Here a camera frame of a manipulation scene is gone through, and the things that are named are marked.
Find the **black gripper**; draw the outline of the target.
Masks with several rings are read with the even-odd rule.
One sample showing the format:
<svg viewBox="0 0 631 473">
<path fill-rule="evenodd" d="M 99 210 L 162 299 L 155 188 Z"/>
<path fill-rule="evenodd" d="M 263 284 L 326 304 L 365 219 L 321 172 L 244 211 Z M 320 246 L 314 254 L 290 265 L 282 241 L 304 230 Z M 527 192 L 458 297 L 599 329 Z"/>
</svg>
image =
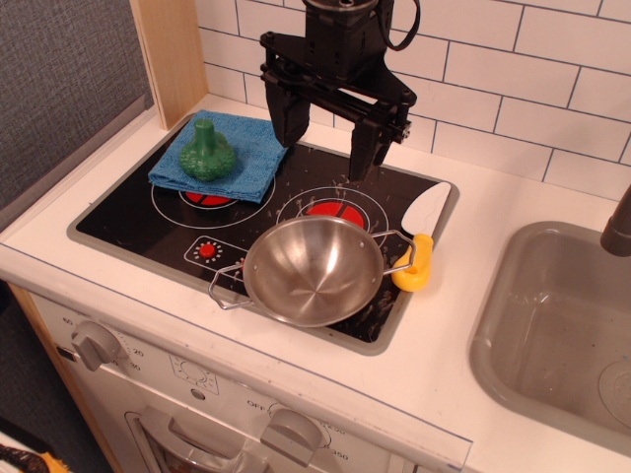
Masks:
<svg viewBox="0 0 631 473">
<path fill-rule="evenodd" d="M 416 37 L 412 26 L 400 43 L 390 37 L 391 1 L 308 1 L 304 35 L 267 32 L 261 78 L 273 130 L 283 147 L 295 145 L 316 105 L 355 123 L 350 180 L 364 180 L 385 159 L 392 141 L 409 135 L 415 94 L 387 68 L 390 50 Z"/>
</svg>

